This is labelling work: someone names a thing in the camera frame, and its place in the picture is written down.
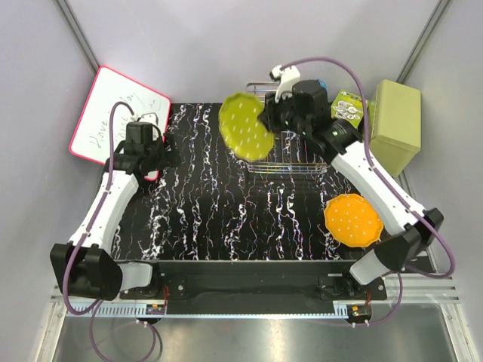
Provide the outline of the green polka dot plate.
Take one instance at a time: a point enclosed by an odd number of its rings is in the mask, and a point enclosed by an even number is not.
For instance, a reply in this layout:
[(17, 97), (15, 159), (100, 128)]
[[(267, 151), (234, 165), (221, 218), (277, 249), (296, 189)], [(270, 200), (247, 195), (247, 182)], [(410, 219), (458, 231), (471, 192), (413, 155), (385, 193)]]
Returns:
[(258, 119), (262, 111), (262, 102), (246, 93), (228, 96), (220, 108), (220, 135), (227, 148), (242, 160), (262, 161), (275, 145), (275, 134)]

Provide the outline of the orange polka dot plate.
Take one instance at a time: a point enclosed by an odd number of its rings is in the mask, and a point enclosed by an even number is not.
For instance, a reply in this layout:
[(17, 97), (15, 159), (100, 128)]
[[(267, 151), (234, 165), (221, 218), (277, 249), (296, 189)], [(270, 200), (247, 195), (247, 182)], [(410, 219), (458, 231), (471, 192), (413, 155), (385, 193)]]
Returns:
[(347, 247), (369, 247), (380, 239), (384, 224), (368, 201), (357, 194), (331, 199), (324, 210), (325, 227)]

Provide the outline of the blue polka dot plate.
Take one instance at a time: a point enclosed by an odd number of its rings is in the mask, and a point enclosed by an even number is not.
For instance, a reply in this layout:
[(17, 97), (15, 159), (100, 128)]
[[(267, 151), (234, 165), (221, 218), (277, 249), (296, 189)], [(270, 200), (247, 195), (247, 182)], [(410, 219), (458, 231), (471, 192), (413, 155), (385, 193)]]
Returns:
[(321, 79), (318, 79), (318, 83), (320, 84), (321, 87), (323, 87), (326, 91), (328, 91), (328, 87), (324, 81), (322, 81)]

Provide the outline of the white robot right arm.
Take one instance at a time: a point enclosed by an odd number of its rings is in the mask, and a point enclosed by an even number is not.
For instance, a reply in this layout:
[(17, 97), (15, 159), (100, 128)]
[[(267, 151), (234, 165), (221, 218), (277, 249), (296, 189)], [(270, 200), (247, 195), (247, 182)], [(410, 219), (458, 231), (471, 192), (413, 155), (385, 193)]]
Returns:
[(358, 130), (347, 120), (331, 119), (326, 89), (317, 80), (282, 76), (276, 91), (265, 96), (259, 117), (270, 131), (291, 131), (309, 150), (343, 174), (381, 217), (389, 238), (351, 265), (344, 293), (363, 297), (370, 283), (401, 271), (435, 240), (444, 217), (437, 208), (415, 201), (368, 151)]

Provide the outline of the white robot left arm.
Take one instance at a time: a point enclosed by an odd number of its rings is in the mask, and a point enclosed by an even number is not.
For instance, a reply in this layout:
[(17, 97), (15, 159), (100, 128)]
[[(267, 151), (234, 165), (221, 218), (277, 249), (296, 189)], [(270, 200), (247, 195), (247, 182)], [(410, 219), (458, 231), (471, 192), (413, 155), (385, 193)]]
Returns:
[(79, 228), (65, 244), (55, 244), (50, 260), (65, 297), (111, 301), (121, 291), (157, 297), (163, 280), (146, 262), (117, 262), (110, 247), (122, 216), (151, 172), (180, 164), (174, 136), (149, 122), (133, 121), (127, 137), (106, 160), (99, 191)]

